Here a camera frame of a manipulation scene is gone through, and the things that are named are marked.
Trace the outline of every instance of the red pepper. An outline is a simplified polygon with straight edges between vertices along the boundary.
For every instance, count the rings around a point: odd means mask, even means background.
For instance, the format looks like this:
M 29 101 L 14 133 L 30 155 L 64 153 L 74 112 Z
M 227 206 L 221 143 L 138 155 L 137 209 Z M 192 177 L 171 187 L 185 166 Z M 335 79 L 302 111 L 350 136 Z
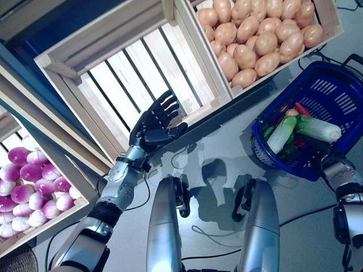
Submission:
M 295 107 L 300 114 L 312 116 L 299 102 L 295 102 Z

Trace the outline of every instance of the green vegetable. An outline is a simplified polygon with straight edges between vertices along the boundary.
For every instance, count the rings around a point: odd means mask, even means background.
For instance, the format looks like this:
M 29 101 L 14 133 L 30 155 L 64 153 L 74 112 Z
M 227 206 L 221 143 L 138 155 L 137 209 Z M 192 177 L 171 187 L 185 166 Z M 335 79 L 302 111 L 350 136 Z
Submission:
M 306 115 L 297 117 L 296 132 L 328 143 L 341 137 L 340 127 Z
M 293 132 L 296 122 L 296 116 L 285 116 L 284 119 L 277 125 L 267 140 L 267 144 L 269 148 L 271 148 L 272 152 L 277 154 L 282 150 L 284 144 Z

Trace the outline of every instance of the robotic arm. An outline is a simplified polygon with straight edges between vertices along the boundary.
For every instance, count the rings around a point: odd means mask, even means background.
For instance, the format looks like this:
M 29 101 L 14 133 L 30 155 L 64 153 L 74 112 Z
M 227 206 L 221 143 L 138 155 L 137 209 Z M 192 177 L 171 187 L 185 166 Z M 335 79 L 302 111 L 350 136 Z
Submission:
M 140 173 L 150 170 L 150 153 L 178 138 L 187 128 L 186 123 L 168 128 L 178 115 L 179 105 L 174 102 L 176 97 L 167 91 L 142 114 L 130 134 L 129 150 L 116 159 L 101 197 L 53 257 L 51 271 L 103 270 L 109 256 L 108 240 L 121 214 L 132 203 Z

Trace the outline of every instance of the potato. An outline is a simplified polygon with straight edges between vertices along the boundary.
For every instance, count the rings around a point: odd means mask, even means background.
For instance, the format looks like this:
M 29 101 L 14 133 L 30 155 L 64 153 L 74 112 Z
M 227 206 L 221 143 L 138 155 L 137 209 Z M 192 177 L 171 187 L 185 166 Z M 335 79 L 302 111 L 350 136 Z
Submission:
M 228 81 L 231 81 L 236 73 L 238 73 L 238 65 L 236 61 L 228 53 L 222 53 L 218 57 L 218 62 L 222 67 L 222 71 Z
M 236 60 L 238 67 L 243 70 L 254 68 L 257 60 L 256 53 L 246 45 L 238 45 L 233 52 L 233 58 Z
M 260 23 L 257 35 L 261 35 L 264 32 L 274 33 L 276 27 L 279 26 L 280 24 L 281 20 L 279 18 L 266 18 Z
M 238 44 L 230 44 L 229 46 L 227 46 L 227 53 L 233 57 L 233 52 L 234 49 L 236 49 L 236 47 L 238 46 Z
M 303 36 L 300 32 L 291 34 L 280 46 L 280 62 L 291 61 L 301 51 L 303 46 Z
M 218 14 L 213 8 L 201 8 L 197 11 L 197 17 L 201 25 L 214 27 L 218 22 Z
M 266 13 L 268 17 L 279 18 L 282 14 L 282 0 L 266 0 Z
M 275 35 L 279 43 L 285 41 L 291 34 L 300 32 L 300 28 L 296 24 L 280 24 L 275 29 Z
M 293 19 L 301 7 L 301 0 L 284 0 L 281 19 Z
M 232 8 L 231 22 L 239 26 L 252 11 L 251 0 L 237 0 Z
M 226 51 L 226 46 L 221 41 L 218 40 L 211 41 L 210 45 L 212 46 L 214 54 L 216 54 L 217 57 L 219 57 L 222 53 Z
M 256 63 L 255 70 L 259 77 L 263 77 L 274 71 L 280 63 L 280 53 L 271 52 L 262 56 Z
M 259 29 L 259 23 L 256 16 L 246 18 L 237 30 L 236 41 L 240 44 L 246 42 Z
M 237 27 L 233 23 L 220 24 L 214 31 L 214 38 L 226 46 L 236 39 Z
M 308 25 L 302 30 L 305 47 L 312 48 L 323 40 L 323 28 L 320 24 Z
M 304 2 L 295 14 L 295 21 L 300 28 L 307 27 L 313 21 L 315 6 L 310 1 Z
M 253 52 L 255 52 L 255 44 L 258 36 L 252 36 L 246 41 L 246 45 L 250 48 Z
M 277 37 L 271 32 L 262 33 L 255 43 L 255 50 L 259 56 L 273 52 L 277 47 Z
M 232 87 L 241 85 L 246 88 L 256 81 L 257 73 L 254 69 L 244 69 L 238 72 L 232 79 Z
M 227 23 L 231 19 L 232 7 L 229 0 L 213 0 L 213 8 L 218 14 L 221 23 Z
M 203 24 L 202 25 L 203 30 L 206 34 L 206 37 L 208 38 L 209 41 L 213 41 L 214 40 L 214 30 L 213 27 L 211 27 L 208 24 Z
M 251 0 L 252 12 L 262 22 L 266 17 L 266 0 Z

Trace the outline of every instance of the black cable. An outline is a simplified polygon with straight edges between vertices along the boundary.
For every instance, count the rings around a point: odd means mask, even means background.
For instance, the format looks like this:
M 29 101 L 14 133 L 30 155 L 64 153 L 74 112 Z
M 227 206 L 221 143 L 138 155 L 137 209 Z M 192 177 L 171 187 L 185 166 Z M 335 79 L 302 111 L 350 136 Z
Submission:
M 45 252 L 45 260 L 44 260 L 44 266 L 45 266 L 45 271 L 49 271 L 48 270 L 48 256 L 49 256 L 49 250 L 50 250 L 50 245 L 51 245 L 51 243 L 52 243 L 52 241 L 53 241 L 53 239 L 59 234 L 59 233 L 61 233 L 62 231 L 64 231 L 65 229 L 67 229 L 67 228 L 69 228 L 69 227 L 71 227 L 71 226 L 73 226 L 73 225 L 75 225 L 75 224 L 78 224 L 79 223 L 79 221 L 77 221 L 77 222 L 74 222 L 74 223 L 72 223 L 72 224 L 70 224 L 70 225 L 68 225 L 68 226 L 66 226 L 66 227 L 64 227 L 64 228 L 62 228 L 61 230 L 59 230 L 59 231 L 57 231 L 53 236 L 52 236 L 52 238 L 50 238 L 50 240 L 49 240 L 49 243 L 48 243 L 48 246 L 47 246 L 47 251 Z

